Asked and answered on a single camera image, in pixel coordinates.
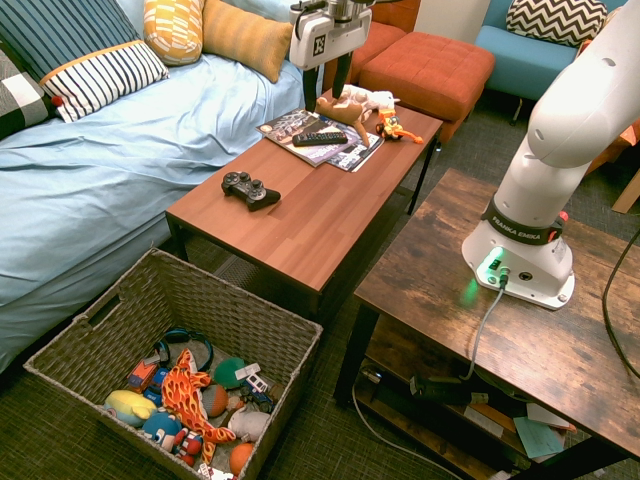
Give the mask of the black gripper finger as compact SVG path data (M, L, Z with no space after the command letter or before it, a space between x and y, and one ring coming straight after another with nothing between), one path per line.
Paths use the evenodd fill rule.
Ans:
M342 95L344 85L351 69L353 52L345 53L336 59L336 73L332 85L332 95L334 99L339 99Z
M317 101L317 80L318 80L319 68L314 67L303 71L303 93L305 109L314 113L316 109Z

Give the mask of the white gripper body with marker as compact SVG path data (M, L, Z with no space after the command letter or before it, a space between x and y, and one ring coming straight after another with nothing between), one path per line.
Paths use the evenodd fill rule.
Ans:
M372 5L372 1L348 0L291 4L290 61L310 70L361 47L369 34Z

